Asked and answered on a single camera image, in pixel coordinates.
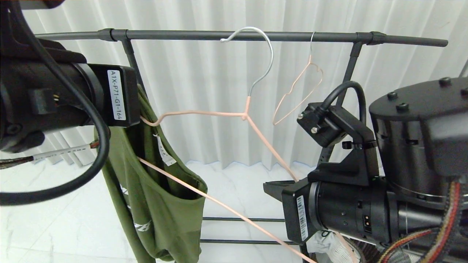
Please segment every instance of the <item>green tank top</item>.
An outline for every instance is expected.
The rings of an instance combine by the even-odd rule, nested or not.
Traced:
[[[157,120],[139,89],[141,114]],[[141,164],[141,157],[207,192],[206,183],[177,157],[161,128],[143,122],[111,127],[109,158],[102,168],[118,217],[138,263],[155,258],[196,263],[205,198]]]

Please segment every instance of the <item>black cable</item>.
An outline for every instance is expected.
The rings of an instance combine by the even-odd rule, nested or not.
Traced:
[[[366,124],[366,97],[364,96],[364,90],[362,89],[361,85],[355,81],[347,81],[341,83],[338,87],[336,87],[322,102],[322,104],[318,107],[320,111],[325,113],[332,102],[341,94],[342,91],[353,88],[356,91],[356,95],[358,96],[358,103],[359,103],[359,120]]]
[[[101,115],[96,110],[91,101],[84,95],[84,93],[80,89],[76,88],[73,80],[65,75],[57,62],[34,36],[22,14],[19,1],[11,1],[9,9],[13,17],[16,19],[16,22],[20,25],[20,28],[26,35],[34,52],[44,61],[45,65],[50,69],[50,71],[83,105],[85,111],[94,122],[99,137],[99,150],[97,152],[96,160],[88,168],[88,170],[86,170],[79,177],[50,189],[23,193],[0,193],[0,205],[26,205],[60,197],[85,185],[87,182],[93,179],[94,176],[96,176],[96,174],[98,174],[101,168],[104,166],[109,154],[110,143],[108,127],[102,119]]]

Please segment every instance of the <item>barcode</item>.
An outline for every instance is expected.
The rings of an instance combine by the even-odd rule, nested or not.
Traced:
[[[296,202],[297,202],[297,213],[299,214],[300,237],[302,241],[304,241],[308,237],[306,208],[304,206],[304,196],[298,197],[296,199]]]

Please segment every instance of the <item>screw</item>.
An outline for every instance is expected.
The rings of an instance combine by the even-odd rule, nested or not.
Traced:
[[[17,134],[21,131],[21,125],[19,124],[10,124],[8,127],[7,127],[7,133],[10,134],[10,135],[14,135],[14,134]]]
[[[398,112],[408,111],[409,109],[410,109],[410,106],[404,102],[396,105],[396,111]]]
[[[391,92],[387,93],[387,98],[389,100],[396,99],[396,98],[398,98],[398,94],[395,91],[391,91]]]
[[[452,84],[452,79],[450,79],[449,77],[439,79],[439,85],[441,87],[450,86],[451,84]]]

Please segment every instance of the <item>pink clothes hanger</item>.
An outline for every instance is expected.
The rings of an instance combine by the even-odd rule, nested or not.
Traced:
[[[275,110],[275,113],[273,114],[273,125],[277,125],[279,124],[282,120],[284,120],[286,117],[288,117],[291,113],[293,113],[300,105],[302,105],[306,100],[307,98],[309,98],[309,96],[314,92],[314,90],[320,85],[320,83],[322,82],[323,80],[323,70],[315,63],[312,63],[312,39],[314,38],[314,34],[315,32],[312,33],[312,36],[310,37],[310,54],[309,54],[309,61],[307,62],[307,65],[306,67],[304,67],[304,69],[301,71],[301,73],[299,74],[299,76],[297,76],[296,80],[293,82],[292,86],[291,86],[291,89],[289,90],[288,93],[284,94],[283,97],[281,98],[281,100],[279,101],[278,103],[278,106],[276,107],[276,110]],[[293,90],[294,90],[294,86],[296,85],[296,82],[301,78],[301,76],[304,74],[304,72],[306,71],[306,69],[310,66],[310,65],[314,65],[316,68],[317,68],[317,72],[321,72],[322,73],[322,77],[320,78],[320,81],[319,83],[310,91],[310,93],[299,103],[297,104],[296,107],[294,107],[294,109],[292,109],[288,114],[284,115],[284,117],[282,117],[279,121],[275,122],[275,118],[276,118],[276,114],[278,112],[278,109],[279,107],[281,106],[281,103],[283,103],[283,100],[286,98],[286,96],[289,96]]]
[[[186,115],[186,114],[201,114],[201,115],[211,115],[211,116],[226,116],[226,117],[241,117],[242,120],[247,120],[248,123],[250,124],[250,126],[252,126],[252,129],[255,131],[255,133],[259,136],[259,138],[262,140],[262,142],[266,145],[266,147],[271,151],[271,153],[277,158],[277,160],[279,161],[279,163],[281,164],[281,166],[283,166],[286,171],[289,173],[289,175],[293,178],[294,181],[298,181],[298,178],[296,177],[296,175],[293,173],[293,171],[289,168],[289,166],[286,164],[286,162],[281,158],[281,156],[276,152],[276,150],[273,148],[273,146],[271,146],[271,144],[268,142],[268,140],[265,138],[265,136],[260,132],[260,130],[257,128],[257,126],[255,125],[254,121],[250,118],[249,116],[249,107],[250,107],[250,98],[251,98],[251,94],[252,94],[252,90],[255,86],[255,84],[257,84],[260,80],[262,80],[267,74],[268,72],[270,71],[271,69],[271,66],[273,65],[273,56],[274,56],[274,53],[273,53],[273,47],[271,45],[271,41],[270,39],[268,38],[268,36],[263,32],[261,31],[260,29],[258,28],[255,28],[255,27],[244,27],[244,28],[241,28],[237,31],[235,31],[231,36],[229,36],[228,38],[223,38],[221,39],[222,42],[228,42],[230,41],[231,39],[233,39],[238,33],[242,32],[242,31],[245,31],[245,30],[253,30],[253,31],[256,31],[258,33],[260,33],[266,40],[269,48],[270,48],[270,52],[271,52],[271,58],[270,58],[270,64],[267,68],[267,70],[265,71],[265,73],[259,78],[257,79],[253,84],[252,84],[252,87],[250,88],[250,91],[249,91],[249,95],[247,96],[247,99],[246,99],[246,102],[245,102],[245,110],[244,112],[238,112],[238,113],[232,113],[232,112],[217,112],[217,111],[201,111],[201,110],[187,110],[187,111],[174,111],[174,112],[167,112],[167,113],[164,113],[163,115],[161,115],[159,118],[158,118],[158,121],[152,123],[148,120],[146,120],[144,117],[140,117],[141,120],[149,125],[149,126],[152,126],[152,127],[156,127],[158,126],[165,117],[167,116],[174,116],[174,115]],[[170,179],[176,181],[177,183],[185,186],[186,188],[194,191],[195,193],[221,205],[222,207],[226,208],[227,210],[229,210],[230,212],[234,213],[235,215],[237,215],[238,217],[240,217],[242,220],[244,220],[245,222],[249,223],[250,225],[252,225],[253,227],[257,228],[258,230],[260,230],[261,232],[265,233],[267,236],[271,237],[273,240],[275,240],[276,242],[278,242],[279,244],[281,244],[282,246],[286,247],[288,250],[292,251],[294,254],[298,255],[299,257],[301,257],[303,260],[309,262],[309,263],[317,263],[315,262],[314,260],[310,259],[308,256],[300,253],[299,251],[295,250],[294,248],[292,248],[290,245],[286,244],[284,241],[282,241],[281,239],[279,239],[278,237],[276,237],[275,235],[271,234],[270,232],[266,231],[265,229],[261,228],[259,225],[257,225],[256,223],[252,222],[250,219],[248,219],[247,217],[243,216],[242,214],[240,214],[239,212],[237,212],[236,210],[232,209],[231,207],[227,206],[226,204],[222,203],[221,201],[205,194],[204,192],[196,189],[195,187],[187,184],[186,182],[178,179],[177,177],[171,175],[170,173],[158,168],[157,166],[149,163],[148,161],[142,159],[142,158],[139,158],[140,162],[144,163],[145,165],[147,165],[148,167],[162,173],[163,175],[169,177]]]

